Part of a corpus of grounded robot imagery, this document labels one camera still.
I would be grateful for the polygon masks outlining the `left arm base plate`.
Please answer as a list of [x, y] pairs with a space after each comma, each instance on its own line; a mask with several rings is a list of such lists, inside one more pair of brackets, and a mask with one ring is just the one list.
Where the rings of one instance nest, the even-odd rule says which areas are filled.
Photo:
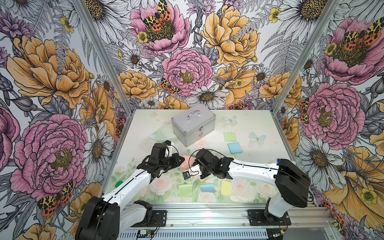
[[139, 205], [146, 209], [145, 216], [141, 222], [138, 222], [132, 227], [165, 227], [167, 221], [166, 210], [153, 210], [153, 205], [142, 200], [134, 202], [135, 205]]

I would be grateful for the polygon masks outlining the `pink and yellow memo pad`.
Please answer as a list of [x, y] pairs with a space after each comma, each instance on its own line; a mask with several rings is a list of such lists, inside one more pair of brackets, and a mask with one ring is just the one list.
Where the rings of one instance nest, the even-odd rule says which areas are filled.
[[181, 164], [181, 168], [183, 169], [189, 169], [193, 163], [195, 162], [195, 158], [187, 155], [183, 155], [183, 158], [185, 159], [183, 163]]

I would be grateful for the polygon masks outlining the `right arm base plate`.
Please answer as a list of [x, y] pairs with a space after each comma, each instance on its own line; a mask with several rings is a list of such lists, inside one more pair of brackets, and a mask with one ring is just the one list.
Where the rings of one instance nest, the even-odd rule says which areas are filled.
[[247, 210], [247, 216], [251, 226], [290, 226], [291, 219], [286, 212], [283, 217], [278, 218], [271, 214], [266, 214], [264, 210], [253, 209]]

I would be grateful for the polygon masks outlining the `torn blue memo page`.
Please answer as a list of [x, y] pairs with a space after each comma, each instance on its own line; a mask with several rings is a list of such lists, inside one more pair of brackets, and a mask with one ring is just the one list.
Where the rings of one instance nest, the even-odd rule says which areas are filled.
[[201, 188], [201, 191], [203, 193], [215, 193], [216, 192], [215, 186], [213, 184], [200, 185], [200, 188]]

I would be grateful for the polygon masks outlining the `torn green memo page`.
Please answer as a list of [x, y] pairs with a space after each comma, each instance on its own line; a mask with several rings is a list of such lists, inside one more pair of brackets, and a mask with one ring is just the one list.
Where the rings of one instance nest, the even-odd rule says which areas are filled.
[[181, 198], [190, 198], [193, 195], [192, 184], [181, 184], [178, 188], [178, 196]]

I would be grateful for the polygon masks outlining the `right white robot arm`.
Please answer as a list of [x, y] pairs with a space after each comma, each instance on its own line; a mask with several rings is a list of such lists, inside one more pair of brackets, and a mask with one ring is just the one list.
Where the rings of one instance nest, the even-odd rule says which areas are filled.
[[197, 151], [195, 160], [189, 164], [189, 176], [204, 179], [213, 175], [219, 179], [251, 180], [269, 184], [278, 189], [266, 203], [264, 216], [267, 219], [281, 219], [293, 207], [306, 208], [311, 180], [288, 159], [278, 159], [272, 164], [252, 164], [234, 158], [218, 158], [213, 150]]

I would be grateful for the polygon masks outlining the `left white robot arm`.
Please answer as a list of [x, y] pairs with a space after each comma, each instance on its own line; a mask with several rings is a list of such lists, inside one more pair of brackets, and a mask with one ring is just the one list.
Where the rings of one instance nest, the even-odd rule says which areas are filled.
[[185, 161], [178, 152], [172, 153], [171, 147], [169, 141], [154, 144], [151, 154], [143, 159], [130, 178], [101, 198], [92, 197], [86, 204], [75, 239], [116, 240], [120, 231], [137, 223], [149, 223], [148, 212], [152, 206], [143, 202], [130, 206], [129, 203], [154, 179]]

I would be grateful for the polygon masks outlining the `green memo pad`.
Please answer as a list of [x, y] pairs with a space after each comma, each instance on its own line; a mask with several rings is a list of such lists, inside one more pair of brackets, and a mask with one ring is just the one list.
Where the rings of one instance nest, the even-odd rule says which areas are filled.
[[226, 142], [236, 142], [237, 137], [234, 132], [224, 132], [224, 139]]

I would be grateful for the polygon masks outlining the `blue memo pad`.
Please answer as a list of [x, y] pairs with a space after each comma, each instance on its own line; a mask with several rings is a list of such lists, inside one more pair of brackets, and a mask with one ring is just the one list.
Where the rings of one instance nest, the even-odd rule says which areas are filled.
[[231, 154], [239, 154], [243, 152], [242, 146], [239, 142], [228, 143], [228, 148]]

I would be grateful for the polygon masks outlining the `torn yellow memo page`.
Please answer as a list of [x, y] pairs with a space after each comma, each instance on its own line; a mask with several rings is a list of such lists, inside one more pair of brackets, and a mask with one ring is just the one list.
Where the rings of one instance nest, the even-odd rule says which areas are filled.
[[230, 196], [232, 190], [231, 182], [221, 181], [221, 195]]

